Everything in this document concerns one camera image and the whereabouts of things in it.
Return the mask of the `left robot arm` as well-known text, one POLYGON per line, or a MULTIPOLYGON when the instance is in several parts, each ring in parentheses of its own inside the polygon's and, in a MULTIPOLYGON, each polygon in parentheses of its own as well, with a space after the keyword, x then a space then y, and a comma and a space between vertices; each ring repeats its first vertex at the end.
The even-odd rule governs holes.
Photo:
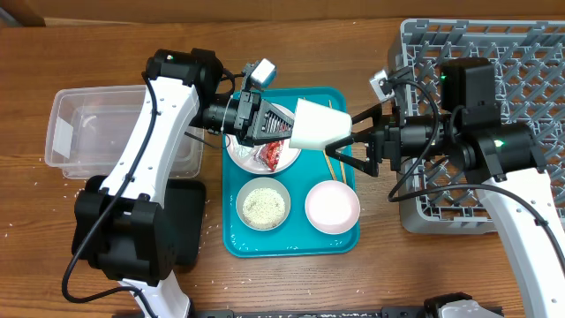
POLYGON ((251 147, 290 137, 293 119, 261 97, 276 75, 267 59, 229 72, 212 50, 160 49, 142 74, 145 104, 108 176, 77 197, 72 258, 129 292, 147 317, 190 317, 174 268, 198 252, 205 188, 170 171, 189 127, 251 147))

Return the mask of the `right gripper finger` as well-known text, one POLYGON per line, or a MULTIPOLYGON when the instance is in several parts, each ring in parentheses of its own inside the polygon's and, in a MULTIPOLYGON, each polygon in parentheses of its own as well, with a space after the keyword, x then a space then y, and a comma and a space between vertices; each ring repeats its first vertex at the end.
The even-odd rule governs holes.
POLYGON ((374 138, 371 134, 351 134, 348 137, 326 145, 324 148, 329 157, 335 158, 341 163, 347 164, 356 170, 364 172, 366 175, 376 178, 379 176, 379 162, 374 149, 374 138), (340 148, 346 148, 355 143, 363 143, 365 145, 366 156, 364 160, 339 152, 340 148))
POLYGON ((368 127, 355 131, 355 134, 374 133, 374 132, 382 131, 383 130, 381 124, 382 115, 383 115, 382 105, 380 103, 377 103, 372 107, 368 108, 367 110, 364 110, 358 113, 357 115, 353 116, 351 118, 352 126, 355 126, 356 124, 360 124, 362 121, 366 121, 366 120, 368 120, 370 123, 368 127))

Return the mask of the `grey bowl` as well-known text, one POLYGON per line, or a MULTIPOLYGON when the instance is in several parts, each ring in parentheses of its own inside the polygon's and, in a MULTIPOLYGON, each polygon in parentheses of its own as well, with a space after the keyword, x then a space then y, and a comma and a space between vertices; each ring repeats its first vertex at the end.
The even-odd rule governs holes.
POLYGON ((285 209, 285 218, 284 220, 275 228, 279 227, 280 225, 282 225, 284 223, 284 221, 287 219, 287 217, 290 214, 290 207, 291 207, 291 200, 290 200, 290 194, 288 192, 288 190, 286 189, 286 187, 279 181, 277 181, 274 178, 254 178, 251 181, 248 181, 239 191, 238 195, 237 195, 237 199, 236 199, 236 211, 237 214, 240 218, 240 220, 250 229, 252 230, 256 230, 256 231, 271 231, 273 229, 269 229, 269 230, 258 230, 258 229, 254 229, 253 227, 249 226, 243 216, 242 216, 242 208, 243 208, 243 203, 244 200, 246 198, 246 196, 254 189, 257 188, 271 188, 276 190, 284 199, 285 205, 286 205, 286 209, 285 209))

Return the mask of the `white rice pile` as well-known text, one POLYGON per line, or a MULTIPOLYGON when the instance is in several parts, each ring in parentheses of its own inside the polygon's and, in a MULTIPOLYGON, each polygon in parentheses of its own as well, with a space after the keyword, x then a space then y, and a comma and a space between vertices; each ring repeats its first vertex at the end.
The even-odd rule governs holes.
POLYGON ((284 199, 276 190, 257 188, 246 196, 242 216, 254 229, 269 230, 284 220, 285 209, 284 199))

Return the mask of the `white paper cup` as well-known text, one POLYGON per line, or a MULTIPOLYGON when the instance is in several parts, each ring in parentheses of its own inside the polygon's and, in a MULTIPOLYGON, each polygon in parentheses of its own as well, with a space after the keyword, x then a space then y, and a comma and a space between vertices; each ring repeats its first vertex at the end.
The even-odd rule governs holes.
POLYGON ((351 128, 348 113, 298 99, 289 147, 323 150, 326 145, 348 137, 351 128))

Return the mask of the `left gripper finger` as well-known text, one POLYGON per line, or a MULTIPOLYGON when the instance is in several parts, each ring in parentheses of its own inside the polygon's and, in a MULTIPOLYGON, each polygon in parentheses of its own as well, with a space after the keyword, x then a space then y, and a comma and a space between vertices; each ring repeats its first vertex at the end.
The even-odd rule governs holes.
POLYGON ((262 100, 258 113, 259 131, 262 133, 290 132, 294 125, 294 119, 286 115, 281 109, 271 102, 262 100))
POLYGON ((252 144, 258 146, 279 140, 286 140, 291 137, 291 134, 291 129, 278 132, 254 132, 252 134, 252 144))

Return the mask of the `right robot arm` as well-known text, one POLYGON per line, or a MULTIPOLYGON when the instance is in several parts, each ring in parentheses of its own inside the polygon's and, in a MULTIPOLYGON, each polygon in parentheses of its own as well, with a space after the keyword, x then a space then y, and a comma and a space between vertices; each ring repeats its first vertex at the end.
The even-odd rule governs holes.
POLYGON ((546 159, 531 128, 505 124, 495 98, 495 67, 483 57, 441 65, 441 97, 429 116, 362 113, 371 127, 325 146, 328 156, 376 176, 389 160, 404 178, 402 160, 443 155, 465 177, 491 217, 530 317, 564 314, 564 230, 556 213, 546 159))

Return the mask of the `red snack wrapper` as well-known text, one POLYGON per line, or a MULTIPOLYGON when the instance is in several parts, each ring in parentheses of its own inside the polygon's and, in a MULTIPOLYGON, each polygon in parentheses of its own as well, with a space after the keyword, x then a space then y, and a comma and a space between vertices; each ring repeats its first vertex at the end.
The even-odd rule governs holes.
POLYGON ((260 149, 255 155, 255 160, 268 168, 270 171, 275 171, 280 160, 280 155, 283 151, 283 141, 274 141, 260 146, 260 149))

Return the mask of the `white bowl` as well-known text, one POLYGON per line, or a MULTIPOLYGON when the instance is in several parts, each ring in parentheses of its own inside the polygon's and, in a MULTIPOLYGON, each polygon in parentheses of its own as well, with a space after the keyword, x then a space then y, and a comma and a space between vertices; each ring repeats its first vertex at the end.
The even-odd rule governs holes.
POLYGON ((335 180, 320 182, 305 198, 308 221, 325 234, 339 235, 351 230, 358 222, 360 212, 356 192, 347 184, 335 180))

